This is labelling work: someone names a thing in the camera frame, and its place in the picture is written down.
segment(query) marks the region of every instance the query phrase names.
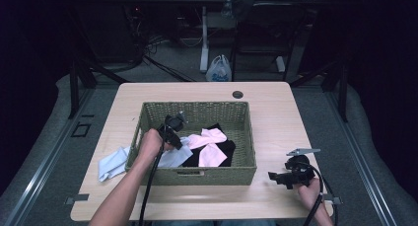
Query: gray carpet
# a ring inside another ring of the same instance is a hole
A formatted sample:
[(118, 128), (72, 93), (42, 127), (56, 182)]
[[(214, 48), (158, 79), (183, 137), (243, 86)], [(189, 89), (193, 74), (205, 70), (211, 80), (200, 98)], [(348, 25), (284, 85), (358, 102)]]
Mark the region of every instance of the gray carpet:
[[(216, 46), (216, 42), (211, 43), (210, 60), (221, 53), (229, 54), (228, 47)], [(151, 55), (159, 62), (181, 70), (196, 81), (204, 81), (204, 75), (199, 72), (200, 47), (179, 47), (163, 43), (158, 46), (157, 52)], [(145, 63), (118, 74), (133, 82), (176, 81), (155, 66)], [(48, 176), (34, 205), (27, 210), (26, 218), (22, 221), (23, 225), (87, 224), (72, 221), (69, 216), (72, 205), (64, 202), (67, 197), (78, 193), (116, 93), (117, 85), (113, 81), (101, 74), (97, 74), (96, 77), (100, 84), (93, 91), (77, 119), (80, 123), (90, 124), (91, 128), (86, 137), (66, 138), (53, 171)], [(68, 84), (68, 77), (58, 82), (60, 97), (54, 112), (20, 173), (0, 198), (0, 224), (2, 225), (5, 224), (35, 174), (42, 156), (53, 148), (61, 131), (65, 129), (70, 107)], [(333, 114), (334, 106), (329, 101), (332, 98), (321, 91), (317, 81), (313, 81), (305, 88), (294, 89), (293, 92), (312, 147), (321, 149), (315, 154), (321, 172), (336, 195), (341, 196), (344, 202), (339, 206), (339, 224), (382, 225), (368, 190), (353, 163), (349, 142), (339, 125), (338, 116)], [(397, 185), (374, 149), (367, 118), (357, 94), (352, 89), (349, 89), (348, 98), (349, 126), (382, 189), (397, 225), (416, 224), (418, 222), (416, 202)], [(278, 222), (280, 225), (302, 225), (304, 219), (279, 220)]]

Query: pink cloth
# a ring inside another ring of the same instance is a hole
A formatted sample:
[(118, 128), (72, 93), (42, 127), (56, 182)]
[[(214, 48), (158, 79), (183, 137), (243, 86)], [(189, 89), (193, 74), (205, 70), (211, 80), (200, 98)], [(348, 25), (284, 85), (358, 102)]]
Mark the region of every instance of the pink cloth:
[(201, 135), (192, 134), (188, 138), (190, 141), (187, 145), (190, 149), (205, 146), (200, 151), (199, 167), (218, 167), (227, 159), (216, 145), (227, 140), (227, 136), (220, 129), (202, 129)]

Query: chair leg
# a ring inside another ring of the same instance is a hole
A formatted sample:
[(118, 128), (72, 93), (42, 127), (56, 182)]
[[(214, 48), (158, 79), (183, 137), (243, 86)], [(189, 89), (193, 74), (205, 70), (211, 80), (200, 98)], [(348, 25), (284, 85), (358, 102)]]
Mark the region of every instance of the chair leg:
[(340, 79), (340, 88), (338, 95), (338, 112), (340, 113), (342, 119), (347, 122), (347, 79), (348, 79), (348, 64), (344, 62), (341, 67), (341, 79)]
[(283, 72), (283, 78), (282, 81), (286, 81), (287, 73), (289, 71), (289, 65), (290, 65), (290, 59), (292, 57), (292, 51), (289, 53), (289, 55), (286, 57), (286, 65), (285, 65), (285, 72)]
[(232, 82), (235, 81), (236, 57), (237, 57), (237, 52), (235, 50), (235, 46), (233, 45), (233, 48), (231, 49), (231, 54), (230, 54), (230, 61), (233, 63), (233, 67), (231, 69), (231, 81)]
[(325, 72), (329, 69), (332, 69), (336, 64), (337, 64), (336, 61), (332, 61), (332, 62), (326, 64), (325, 66), (321, 67), (320, 69), (317, 69), (316, 71), (313, 71), (313, 72), (309, 73), (308, 75), (306, 75), (302, 78), (299, 78), (298, 80), (290, 83), (290, 87), (295, 88), (295, 87), (301, 86), (301, 85), (305, 84), (306, 82), (310, 81), (311, 79), (313, 79), (315, 76), (317, 76), (317, 75), (319, 75), (319, 74), (321, 74), (321, 73), (323, 73), (323, 72)]

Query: black cable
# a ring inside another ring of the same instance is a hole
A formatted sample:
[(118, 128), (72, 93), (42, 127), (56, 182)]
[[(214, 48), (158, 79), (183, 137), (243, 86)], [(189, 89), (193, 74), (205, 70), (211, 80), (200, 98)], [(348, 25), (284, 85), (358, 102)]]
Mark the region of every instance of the black cable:
[(159, 62), (157, 62), (156, 60), (152, 59), (151, 57), (144, 55), (144, 58), (146, 60), (148, 60), (151, 64), (157, 66), (158, 68), (160, 68), (162, 71), (170, 74), (171, 76), (173, 76), (174, 78), (176, 78), (178, 81), (183, 81), (183, 82), (195, 82), (194, 79), (192, 79), (191, 77), (187, 76), (186, 74), (175, 70), (173, 68), (170, 68), (168, 66), (165, 66)]
[(148, 196), (150, 194), (151, 184), (153, 182), (153, 178), (155, 173), (157, 172), (158, 164), (160, 163), (161, 156), (164, 152), (164, 140), (166, 139), (166, 127), (164, 128), (164, 134), (163, 134), (163, 142), (160, 147), (160, 152), (157, 155), (156, 160), (154, 161), (153, 168), (151, 169), (150, 176), (148, 178), (147, 183), (147, 189), (145, 190), (144, 199), (142, 200), (142, 206), (141, 206), (141, 214), (139, 216), (139, 226), (142, 226), (144, 224), (144, 212), (145, 212), (145, 206), (147, 204)]
[(135, 61), (126, 63), (122, 67), (117, 67), (117, 68), (109, 68), (109, 67), (106, 67), (105, 69), (106, 70), (109, 70), (109, 71), (111, 71), (113, 73), (123, 72), (123, 71), (127, 71), (127, 70), (132, 70), (133, 68), (137, 67), (138, 65), (141, 64), (141, 61), (142, 61), (141, 59), (138, 59), (138, 60), (135, 60)]
[[(323, 182), (326, 185), (326, 188), (329, 190), (329, 193), (331, 193), (332, 197), (334, 197), (334, 192), (332, 191), (332, 188), (329, 185), (328, 181), (324, 177), (322, 177), (322, 178), (323, 178)], [(337, 207), (337, 205), (332, 203), (332, 209), (334, 210), (334, 226), (337, 226), (338, 225), (338, 207)]]
[(149, 42), (149, 44), (145, 46), (144, 56), (146, 56), (146, 54), (148, 55), (157, 54), (158, 44), (159, 44), (158, 42), (153, 42), (153, 43)]
[(316, 214), (317, 208), (322, 203), (322, 192), (317, 196), (316, 202), (313, 205), (313, 208), (311, 209), (310, 214), (308, 215), (307, 219), (305, 220), (304, 226), (309, 226), (311, 220), (314, 218), (314, 215)]

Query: black curtain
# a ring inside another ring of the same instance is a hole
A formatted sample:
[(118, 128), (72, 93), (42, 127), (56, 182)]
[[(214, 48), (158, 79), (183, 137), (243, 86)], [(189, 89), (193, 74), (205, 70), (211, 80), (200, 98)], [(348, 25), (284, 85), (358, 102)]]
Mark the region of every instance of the black curtain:
[(300, 72), (345, 56), (372, 137), (398, 183), (418, 199), (418, 3), (346, 0), (361, 7), (320, 10)]
[(0, 162), (3, 193), (31, 151), (68, 74), (70, 52), (41, 0), (0, 0)]

